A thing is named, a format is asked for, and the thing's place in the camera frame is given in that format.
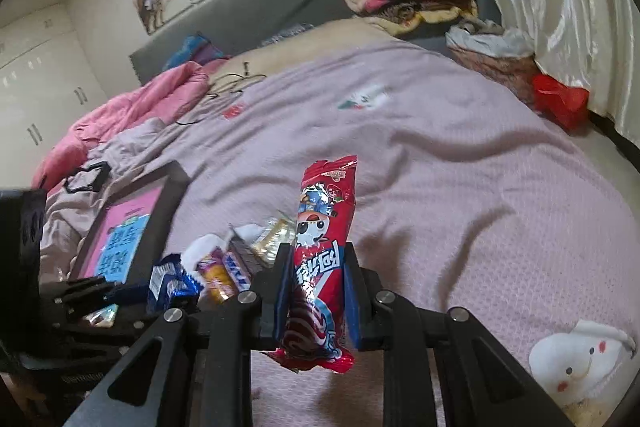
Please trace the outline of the blue biscuit packet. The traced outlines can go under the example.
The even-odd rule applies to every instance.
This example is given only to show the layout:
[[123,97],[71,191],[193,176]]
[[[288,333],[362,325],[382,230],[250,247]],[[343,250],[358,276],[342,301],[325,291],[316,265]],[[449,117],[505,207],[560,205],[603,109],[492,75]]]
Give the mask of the blue biscuit packet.
[[198,307],[203,285],[183,266],[180,254],[160,259],[152,268],[146,312],[157,314],[171,308],[192,313]]

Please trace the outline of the purple orange snack packet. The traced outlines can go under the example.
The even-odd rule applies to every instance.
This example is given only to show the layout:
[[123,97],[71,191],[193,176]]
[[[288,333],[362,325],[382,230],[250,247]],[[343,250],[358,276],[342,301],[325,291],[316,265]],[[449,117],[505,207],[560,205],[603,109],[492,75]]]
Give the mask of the purple orange snack packet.
[[215,248],[196,264],[196,272],[204,280],[206,293],[215,303],[224,303],[238,293],[226,267],[224,254]]

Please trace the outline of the brown chocolate bar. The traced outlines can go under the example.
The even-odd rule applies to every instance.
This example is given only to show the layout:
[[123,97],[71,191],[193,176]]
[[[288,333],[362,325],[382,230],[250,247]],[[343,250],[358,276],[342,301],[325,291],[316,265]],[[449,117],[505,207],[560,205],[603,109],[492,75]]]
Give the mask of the brown chocolate bar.
[[250,246],[236,235],[229,239],[222,262],[239,293],[248,291],[254,276],[265,269]]

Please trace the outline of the red lollipop snack packet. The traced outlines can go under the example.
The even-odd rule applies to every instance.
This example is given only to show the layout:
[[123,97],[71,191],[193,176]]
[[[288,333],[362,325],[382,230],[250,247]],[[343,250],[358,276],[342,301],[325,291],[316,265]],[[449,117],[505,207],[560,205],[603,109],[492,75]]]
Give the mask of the red lollipop snack packet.
[[300,184],[292,286],[281,347],[268,357],[295,373],[315,367],[344,374],[344,256],[356,207],[357,157],[318,160]]

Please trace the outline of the clear bag round pastry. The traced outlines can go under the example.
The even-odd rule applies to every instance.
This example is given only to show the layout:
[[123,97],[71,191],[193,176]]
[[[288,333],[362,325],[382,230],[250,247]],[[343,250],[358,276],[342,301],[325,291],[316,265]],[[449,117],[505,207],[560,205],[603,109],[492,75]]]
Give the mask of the clear bag round pastry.
[[250,249],[263,265],[272,267],[280,245],[291,244],[295,239],[295,232],[295,220],[280,212],[277,217],[267,220],[257,239],[250,244]]

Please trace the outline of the clear bag reddish candy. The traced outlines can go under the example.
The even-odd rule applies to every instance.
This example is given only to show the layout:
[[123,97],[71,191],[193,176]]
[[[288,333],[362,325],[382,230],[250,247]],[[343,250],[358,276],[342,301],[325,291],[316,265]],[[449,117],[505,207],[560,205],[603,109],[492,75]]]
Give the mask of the clear bag reddish candy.
[[105,308],[93,311],[82,318],[82,321],[91,327],[110,329],[114,326],[118,312],[117,305],[109,305]]

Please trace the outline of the pink children's book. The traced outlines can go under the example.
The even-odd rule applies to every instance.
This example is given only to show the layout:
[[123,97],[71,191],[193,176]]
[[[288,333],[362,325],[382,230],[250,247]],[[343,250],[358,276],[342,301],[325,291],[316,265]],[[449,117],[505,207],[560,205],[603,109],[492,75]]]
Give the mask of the pink children's book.
[[96,233],[87,236],[77,256],[72,279],[105,277],[125,283],[134,254],[162,189],[159,185],[134,192],[106,206],[96,219]]

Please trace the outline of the dark cardboard box tray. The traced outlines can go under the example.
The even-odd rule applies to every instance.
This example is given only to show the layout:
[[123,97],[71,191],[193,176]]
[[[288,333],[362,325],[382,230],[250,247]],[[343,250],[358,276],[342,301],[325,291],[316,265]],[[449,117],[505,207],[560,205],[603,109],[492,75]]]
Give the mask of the dark cardboard box tray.
[[110,196],[81,243],[70,279],[149,280],[189,184],[189,176],[172,160]]

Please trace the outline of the lilac bed cover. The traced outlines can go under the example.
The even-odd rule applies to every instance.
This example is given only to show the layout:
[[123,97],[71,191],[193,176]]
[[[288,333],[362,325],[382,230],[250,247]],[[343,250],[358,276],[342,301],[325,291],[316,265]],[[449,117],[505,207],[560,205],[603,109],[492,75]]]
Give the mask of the lilac bed cover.
[[602,426],[639,368],[639,227],[622,194],[551,122],[506,88],[401,41],[353,49],[206,96],[95,148],[104,192],[52,194],[43,280],[62,279],[100,207],[169,161],[190,178],[168,253],[295,211],[304,170],[354,155],[359,261],[437,311],[468,308],[520,362],[538,341],[605,325],[614,367],[575,369],[552,393]]

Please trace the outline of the pink quilt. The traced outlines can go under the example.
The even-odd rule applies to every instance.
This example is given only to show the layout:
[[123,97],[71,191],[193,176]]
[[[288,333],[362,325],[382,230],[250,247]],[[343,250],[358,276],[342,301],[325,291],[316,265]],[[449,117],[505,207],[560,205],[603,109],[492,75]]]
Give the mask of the pink quilt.
[[150,118],[171,124],[198,104],[208,90],[208,72],[195,62],[166,70],[134,91],[111,98],[72,124],[32,177],[32,187],[53,190],[85,164],[90,150]]

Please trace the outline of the white wardrobe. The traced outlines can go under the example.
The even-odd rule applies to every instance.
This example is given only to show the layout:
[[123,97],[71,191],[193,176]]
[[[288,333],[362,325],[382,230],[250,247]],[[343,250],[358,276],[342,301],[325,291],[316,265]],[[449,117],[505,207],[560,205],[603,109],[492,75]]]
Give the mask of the white wardrobe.
[[1,185],[24,187],[49,150],[107,96],[65,6],[1,28]]

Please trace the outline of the blue striped pillow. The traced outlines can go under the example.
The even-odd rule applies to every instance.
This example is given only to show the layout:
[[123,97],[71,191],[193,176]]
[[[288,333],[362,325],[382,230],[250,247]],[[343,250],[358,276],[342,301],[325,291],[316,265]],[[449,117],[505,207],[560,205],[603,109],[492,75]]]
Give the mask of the blue striped pillow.
[[163,70],[178,67],[186,62],[195,62],[204,66],[209,62],[225,58],[226,54],[218,49],[209,38],[202,34],[187,36],[180,48],[171,54],[163,66]]

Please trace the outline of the basket with grey cloth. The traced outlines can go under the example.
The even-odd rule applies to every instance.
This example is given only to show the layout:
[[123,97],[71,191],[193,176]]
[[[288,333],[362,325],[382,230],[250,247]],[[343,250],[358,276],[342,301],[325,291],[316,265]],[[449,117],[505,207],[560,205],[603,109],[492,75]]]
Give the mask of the basket with grey cloth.
[[540,73],[533,40],[518,28],[492,20],[465,18],[445,35],[454,59],[467,69],[508,88],[521,102],[534,107],[533,78]]

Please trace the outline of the beige bed sheet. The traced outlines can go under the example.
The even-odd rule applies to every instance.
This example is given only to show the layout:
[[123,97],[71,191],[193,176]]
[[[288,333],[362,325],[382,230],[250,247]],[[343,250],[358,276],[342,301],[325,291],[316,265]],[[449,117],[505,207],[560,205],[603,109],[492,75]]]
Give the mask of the beige bed sheet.
[[322,57],[394,40],[381,27],[363,20],[334,20],[297,36],[230,58],[209,74],[209,92],[221,93],[229,90],[229,84],[246,77],[259,80]]

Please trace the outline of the black plastic frame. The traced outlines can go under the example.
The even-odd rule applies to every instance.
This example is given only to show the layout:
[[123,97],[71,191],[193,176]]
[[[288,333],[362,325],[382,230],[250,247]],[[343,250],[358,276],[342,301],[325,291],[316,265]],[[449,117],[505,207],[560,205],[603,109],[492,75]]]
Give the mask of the black plastic frame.
[[110,177],[112,168],[106,161],[78,167],[66,176],[63,187],[68,194],[100,193]]

